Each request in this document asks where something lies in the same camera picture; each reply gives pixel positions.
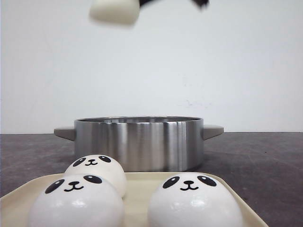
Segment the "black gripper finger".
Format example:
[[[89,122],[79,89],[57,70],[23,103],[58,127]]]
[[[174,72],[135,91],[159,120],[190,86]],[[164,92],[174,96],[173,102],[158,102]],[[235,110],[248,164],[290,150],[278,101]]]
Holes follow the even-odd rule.
[[[205,10],[210,4],[210,0],[191,0],[199,11]]]

